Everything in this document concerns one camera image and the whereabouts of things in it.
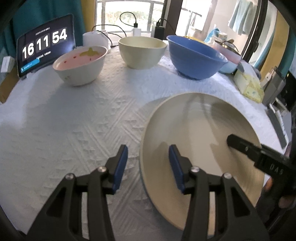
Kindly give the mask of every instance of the pale yellow bowl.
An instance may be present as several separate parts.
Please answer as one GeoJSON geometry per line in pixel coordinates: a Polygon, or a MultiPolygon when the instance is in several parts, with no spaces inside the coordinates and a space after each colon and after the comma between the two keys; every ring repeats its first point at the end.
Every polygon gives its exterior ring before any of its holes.
{"type": "Polygon", "coordinates": [[[119,40],[122,59],[131,69],[149,69],[160,61],[166,43],[149,37],[125,37],[119,40]]]}

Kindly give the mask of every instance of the plate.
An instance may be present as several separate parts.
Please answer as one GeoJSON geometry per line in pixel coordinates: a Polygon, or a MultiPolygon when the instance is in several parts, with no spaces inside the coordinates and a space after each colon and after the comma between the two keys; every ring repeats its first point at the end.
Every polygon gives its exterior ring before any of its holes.
{"type": "MultiPolygon", "coordinates": [[[[231,173],[252,204],[258,201],[264,173],[254,168],[245,155],[227,146],[230,134],[260,147],[252,126],[236,108],[203,93],[173,96],[151,115],[141,139],[142,179],[157,210],[177,228],[185,227],[190,195],[181,194],[177,188],[168,159],[171,144],[176,144],[192,165],[209,174],[231,173]]],[[[211,198],[209,234],[214,233],[214,207],[211,198]]]]}

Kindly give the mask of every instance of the silver screw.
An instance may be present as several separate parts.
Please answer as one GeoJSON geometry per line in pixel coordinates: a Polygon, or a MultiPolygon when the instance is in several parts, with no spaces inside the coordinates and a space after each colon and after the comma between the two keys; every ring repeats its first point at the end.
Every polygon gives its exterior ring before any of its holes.
{"type": "Polygon", "coordinates": [[[192,172],[199,172],[200,171],[200,168],[197,167],[197,166],[192,166],[191,169],[190,169],[192,172]]]}
{"type": "Polygon", "coordinates": [[[98,171],[99,172],[105,172],[105,171],[107,171],[107,168],[105,166],[99,166],[98,171]]]}
{"type": "Polygon", "coordinates": [[[74,178],[74,174],[73,174],[73,173],[68,173],[68,174],[65,176],[65,178],[66,178],[67,180],[72,180],[72,179],[74,178]]]}
{"type": "Polygon", "coordinates": [[[232,175],[229,172],[226,172],[226,173],[224,173],[224,177],[226,179],[231,179],[232,178],[232,175]]]}

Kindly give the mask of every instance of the clock display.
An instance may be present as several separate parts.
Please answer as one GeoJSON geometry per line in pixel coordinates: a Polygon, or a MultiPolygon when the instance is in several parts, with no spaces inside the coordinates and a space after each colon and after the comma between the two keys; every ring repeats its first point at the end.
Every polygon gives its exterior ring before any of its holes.
{"type": "Polygon", "coordinates": [[[75,48],[73,15],[51,20],[17,40],[19,76],[48,64],[75,48]]]}

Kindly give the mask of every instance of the textured tablecloth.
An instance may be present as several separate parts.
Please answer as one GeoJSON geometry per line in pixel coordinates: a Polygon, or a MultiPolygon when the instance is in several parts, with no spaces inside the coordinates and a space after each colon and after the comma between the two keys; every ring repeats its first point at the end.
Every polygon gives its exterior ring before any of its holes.
{"type": "MultiPolygon", "coordinates": [[[[65,174],[88,174],[126,144],[121,188],[107,198],[116,240],[180,240],[181,231],[157,212],[144,191],[139,147],[154,108],[174,94],[193,91],[235,106],[261,143],[282,151],[264,106],[243,97],[229,77],[217,73],[202,81],[186,79],[168,50],[158,66],[132,70],[116,47],[91,84],[69,87],[48,66],[19,81],[0,106],[0,203],[7,216],[27,232],[65,174]]],[[[86,227],[84,214],[84,234],[86,227]]]]}

